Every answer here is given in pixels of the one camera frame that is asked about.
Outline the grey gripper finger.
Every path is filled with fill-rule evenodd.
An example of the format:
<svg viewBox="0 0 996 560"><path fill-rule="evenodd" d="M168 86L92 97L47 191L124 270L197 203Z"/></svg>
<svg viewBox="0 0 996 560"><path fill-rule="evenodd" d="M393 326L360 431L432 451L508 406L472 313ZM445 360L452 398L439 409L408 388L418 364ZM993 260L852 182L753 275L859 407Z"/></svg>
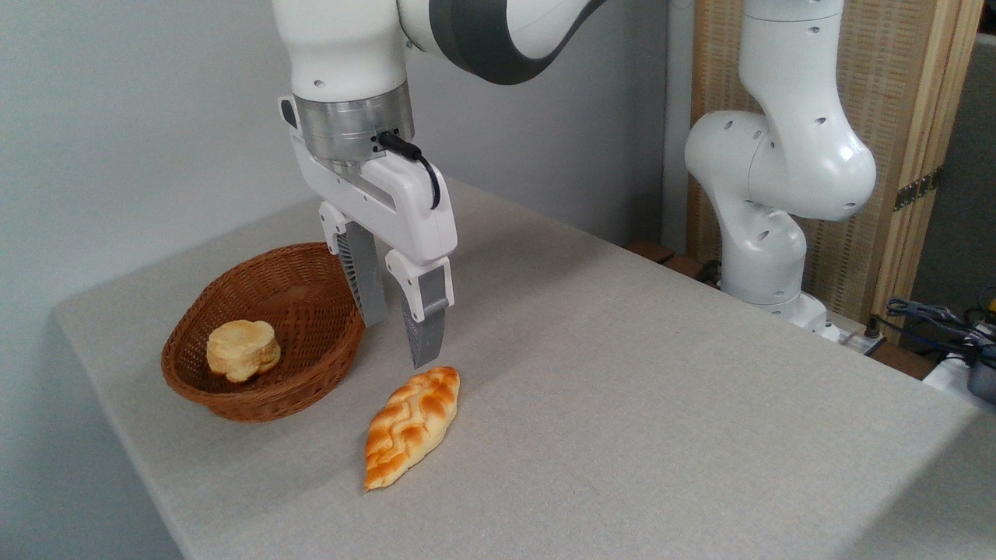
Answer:
<svg viewBox="0 0 996 560"><path fill-rule="evenodd" d="M385 264L402 288L402 314L412 364L420 368L438 357L444 343L446 309L454 303L451 262L442 257L419 265L401 251L391 249Z"/></svg>
<svg viewBox="0 0 996 560"><path fill-rule="evenodd" d="M324 201L319 208L328 251L339 259L346 283L364 325L371 327L388 315L376 239L369 230Z"/></svg>

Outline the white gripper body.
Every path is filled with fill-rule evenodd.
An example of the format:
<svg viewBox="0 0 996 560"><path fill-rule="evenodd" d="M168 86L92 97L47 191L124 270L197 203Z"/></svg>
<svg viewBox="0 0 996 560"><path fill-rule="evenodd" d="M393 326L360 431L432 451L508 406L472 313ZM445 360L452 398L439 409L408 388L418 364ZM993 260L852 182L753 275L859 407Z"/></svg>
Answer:
<svg viewBox="0 0 996 560"><path fill-rule="evenodd" d="M284 96L280 103L285 121L296 123L289 136L303 179L321 199L416 264L428 265L455 251L458 233L440 173L435 174L440 199L434 206L426 167L393 152L333 169L306 148L296 101Z"/></svg>

